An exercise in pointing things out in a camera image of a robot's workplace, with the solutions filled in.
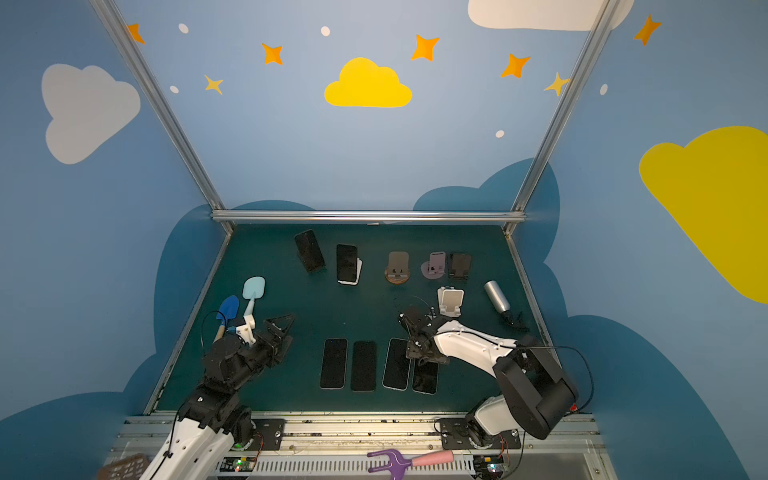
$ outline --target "green mat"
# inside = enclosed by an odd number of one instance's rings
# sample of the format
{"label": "green mat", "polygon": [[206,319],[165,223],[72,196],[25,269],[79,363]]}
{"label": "green mat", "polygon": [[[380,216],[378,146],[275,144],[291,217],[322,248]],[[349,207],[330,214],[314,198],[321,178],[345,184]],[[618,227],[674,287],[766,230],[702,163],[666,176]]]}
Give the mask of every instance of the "green mat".
{"label": "green mat", "polygon": [[[315,231],[326,268],[307,273],[296,254],[293,237],[308,228]],[[362,272],[357,286],[336,282],[336,245],[358,247]],[[392,285],[384,277],[387,256],[393,250],[410,254],[411,277],[403,285]],[[427,280],[420,270],[436,251],[472,255],[468,280],[448,277]],[[202,378],[200,325],[229,295],[242,293],[251,276],[266,278],[264,297],[256,301],[253,316],[257,328],[263,319],[287,313],[296,316],[293,346],[285,362],[251,380],[240,391],[245,405],[255,411],[467,411],[478,401],[499,394],[496,380],[480,369],[451,359],[440,367],[438,392],[425,395],[411,390],[386,389],[384,374],[387,346],[392,337],[407,338],[397,313],[408,305],[423,306],[416,295],[437,307],[437,289],[453,285],[465,291],[464,325],[496,336],[517,338],[500,319],[485,295],[483,284],[496,280],[514,313],[532,334],[538,335],[530,306],[499,227],[438,227],[412,225],[241,225],[233,235],[219,270],[203,301],[200,313],[179,355],[157,409],[178,409]],[[240,301],[242,315],[247,301]],[[218,322],[211,314],[205,322],[206,350]],[[346,386],[341,390],[319,387],[323,344],[329,338],[349,340]],[[352,345],[374,340],[378,349],[375,392],[352,392],[349,388]]]}

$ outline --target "blue wall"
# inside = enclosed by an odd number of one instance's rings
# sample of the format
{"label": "blue wall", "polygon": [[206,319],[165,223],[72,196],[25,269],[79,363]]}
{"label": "blue wall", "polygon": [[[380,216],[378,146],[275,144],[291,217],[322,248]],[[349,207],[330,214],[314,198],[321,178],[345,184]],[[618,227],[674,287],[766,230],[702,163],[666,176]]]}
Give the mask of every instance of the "blue wall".
{"label": "blue wall", "polygon": [[[587,36],[485,28],[470,19],[467,0],[118,4],[127,23],[139,24],[140,48],[229,208],[281,200],[411,210],[436,188],[479,188],[534,156],[558,102],[545,89],[557,72],[568,78]],[[556,15],[542,8],[535,14]],[[412,60],[417,35],[440,38],[432,61]],[[265,64],[262,44],[282,47],[281,65]],[[501,77],[510,54],[531,57],[520,78]],[[400,108],[328,103],[326,86],[356,57],[394,69],[412,100]],[[222,81],[221,94],[206,90],[206,76]],[[482,206],[507,209],[504,201]]]}
{"label": "blue wall", "polygon": [[[643,46],[648,15],[662,25]],[[622,479],[765,478],[768,305],[718,273],[638,167],[664,142],[768,131],[767,22],[765,2],[636,0],[515,231],[554,341],[596,369],[594,413]],[[715,191],[700,208],[717,229],[739,201]]]}
{"label": "blue wall", "polygon": [[151,394],[223,231],[141,93],[83,161],[48,149],[49,66],[138,89],[87,0],[3,2],[0,45],[0,463],[42,478],[29,462],[54,452],[57,478],[92,478]]}

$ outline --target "pink handle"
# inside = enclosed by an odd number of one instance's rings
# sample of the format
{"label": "pink handle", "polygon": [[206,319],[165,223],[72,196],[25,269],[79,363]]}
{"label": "pink handle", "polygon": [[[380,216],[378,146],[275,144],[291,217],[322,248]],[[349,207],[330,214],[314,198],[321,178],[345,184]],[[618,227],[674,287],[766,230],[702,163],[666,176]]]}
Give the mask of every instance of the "pink handle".
{"label": "pink handle", "polygon": [[439,463],[451,463],[453,462],[452,450],[441,450],[440,452],[428,453],[420,457],[411,458],[413,466],[419,467],[421,465],[437,465]]}

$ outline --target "smartphone screen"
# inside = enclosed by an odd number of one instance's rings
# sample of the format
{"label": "smartphone screen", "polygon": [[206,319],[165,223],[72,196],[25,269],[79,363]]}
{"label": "smartphone screen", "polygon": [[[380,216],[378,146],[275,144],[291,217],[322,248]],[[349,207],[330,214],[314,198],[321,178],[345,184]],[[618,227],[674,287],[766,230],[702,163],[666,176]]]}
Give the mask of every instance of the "smartphone screen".
{"label": "smartphone screen", "polygon": [[336,245],[336,278],[342,282],[357,281],[357,247]]}
{"label": "smartphone screen", "polygon": [[299,249],[299,258],[304,264],[307,272],[314,272],[326,265],[323,258],[323,252],[320,251],[320,245],[315,238],[315,232],[307,230],[299,233],[293,238],[296,241],[296,248]]}
{"label": "smartphone screen", "polygon": [[346,339],[328,339],[323,350],[323,367],[320,370],[321,389],[344,388],[346,376]]}
{"label": "smartphone screen", "polygon": [[352,391],[376,390],[376,342],[355,342],[352,347]]}
{"label": "smartphone screen", "polygon": [[434,362],[425,362],[423,365],[416,362],[413,367],[413,383],[411,384],[413,391],[435,395],[439,368],[440,365]]}
{"label": "smartphone screen", "polygon": [[408,388],[408,374],[411,372],[411,360],[406,358],[408,340],[391,339],[384,365],[384,386],[388,389],[405,390]]}

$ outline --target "robotic arm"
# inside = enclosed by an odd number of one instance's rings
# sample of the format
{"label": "robotic arm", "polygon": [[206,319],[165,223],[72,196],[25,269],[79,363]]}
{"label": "robotic arm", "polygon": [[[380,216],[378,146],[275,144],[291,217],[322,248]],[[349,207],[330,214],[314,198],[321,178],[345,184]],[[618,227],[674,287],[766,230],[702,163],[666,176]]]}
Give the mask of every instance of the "robotic arm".
{"label": "robotic arm", "polygon": [[179,409],[170,435],[141,480],[207,478],[233,445],[247,447],[253,441],[251,411],[240,404],[238,392],[265,368],[283,361],[293,341],[288,332],[294,318],[264,320],[265,332],[257,332],[252,310],[249,304],[246,316],[235,321],[236,335],[214,342],[203,359],[202,382]]}
{"label": "robotic arm", "polygon": [[402,313],[400,323],[409,332],[409,358],[447,363],[452,356],[496,378],[502,394],[467,414],[476,445],[489,445],[494,435],[518,427],[545,439],[578,397],[575,384],[532,336],[502,339],[446,316],[420,316],[415,308]]}

